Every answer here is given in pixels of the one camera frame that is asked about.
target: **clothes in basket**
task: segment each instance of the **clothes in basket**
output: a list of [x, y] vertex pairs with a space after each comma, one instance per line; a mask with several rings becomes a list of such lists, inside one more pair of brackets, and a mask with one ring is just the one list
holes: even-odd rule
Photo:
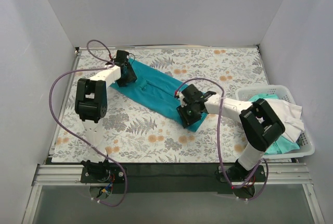
[[304, 124], [300, 120], [302, 107], [279, 100], [275, 94], [258, 94], [249, 99], [249, 101], [255, 102], [260, 98], [267, 100], [286, 128], [285, 133], [267, 149], [265, 154], [285, 154], [291, 150], [299, 150], [300, 147], [296, 141], [301, 131], [304, 131]]

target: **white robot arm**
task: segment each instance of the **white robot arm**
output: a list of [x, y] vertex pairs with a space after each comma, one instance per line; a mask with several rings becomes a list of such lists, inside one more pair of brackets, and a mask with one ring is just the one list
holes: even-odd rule
[[[108, 69], [89, 79], [79, 79], [76, 89], [75, 112], [82, 120], [87, 141], [94, 147], [97, 147], [103, 139], [103, 117], [107, 112], [106, 89], [114, 82], [117, 82], [119, 86], [126, 86], [137, 79], [129, 62], [128, 52], [117, 51], [116, 58], [112, 61], [114, 65], [106, 64], [105, 67]], [[103, 159], [95, 152], [92, 154], [89, 157], [92, 161]]]
[[[220, 113], [222, 98], [215, 92], [203, 94], [191, 84], [178, 92], [176, 97], [181, 101], [177, 110], [184, 127], [201, 119], [202, 113]], [[240, 177], [245, 177], [263, 157], [268, 147], [284, 133], [285, 127], [264, 99], [252, 103], [224, 98], [222, 116], [243, 125], [249, 143], [235, 162], [235, 166]]]

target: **white wall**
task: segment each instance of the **white wall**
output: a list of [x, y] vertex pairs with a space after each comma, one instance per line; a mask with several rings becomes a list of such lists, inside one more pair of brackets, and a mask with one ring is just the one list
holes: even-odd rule
[[74, 46], [260, 43], [283, 0], [49, 0]]
[[333, 0], [284, 0], [261, 42], [270, 83], [287, 86], [313, 137], [305, 158], [326, 223], [333, 222]]
[[[47, 0], [0, 0], [0, 223], [21, 223], [37, 163], [56, 124], [48, 110], [54, 79], [74, 49]], [[59, 112], [66, 81], [54, 96]]]

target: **plastic basket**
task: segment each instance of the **plastic basket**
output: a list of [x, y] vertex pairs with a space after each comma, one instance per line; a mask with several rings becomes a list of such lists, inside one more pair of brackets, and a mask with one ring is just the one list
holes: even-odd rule
[[[235, 92], [236, 99], [240, 101], [248, 101], [254, 95], [261, 93], [276, 94], [279, 99], [296, 104], [289, 89], [282, 85], [251, 86], [246, 88], [239, 88]], [[289, 159], [312, 155], [314, 153], [314, 145], [311, 138], [306, 133], [306, 126], [305, 131], [301, 133], [298, 139], [298, 143], [300, 144], [299, 150], [293, 150], [280, 155], [265, 155], [264, 157], [267, 159]]]

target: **floral tablecloth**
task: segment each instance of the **floral tablecloth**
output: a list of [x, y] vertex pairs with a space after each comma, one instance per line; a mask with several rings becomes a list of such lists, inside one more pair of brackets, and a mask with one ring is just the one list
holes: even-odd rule
[[[206, 77], [217, 81], [234, 98], [237, 88], [267, 84], [256, 48], [192, 48], [192, 49], [131, 49], [136, 60], [161, 72], [185, 81]], [[94, 54], [108, 59], [106, 51]], [[87, 51], [79, 57], [78, 69], [103, 67]], [[74, 111], [76, 85], [79, 78], [89, 78], [96, 72], [75, 75], [62, 123], [85, 136], [83, 125]], [[196, 87], [220, 93], [207, 81], [195, 82]], [[178, 123], [130, 100], [112, 88], [107, 88], [108, 112], [104, 118], [102, 146], [119, 162], [137, 163], [209, 163], [217, 162], [216, 115], [208, 115], [197, 132], [183, 129]], [[241, 125], [222, 118], [222, 153], [225, 161], [234, 162], [244, 150], [247, 140]], [[60, 130], [52, 158], [53, 162], [80, 162], [87, 157], [87, 145]]]

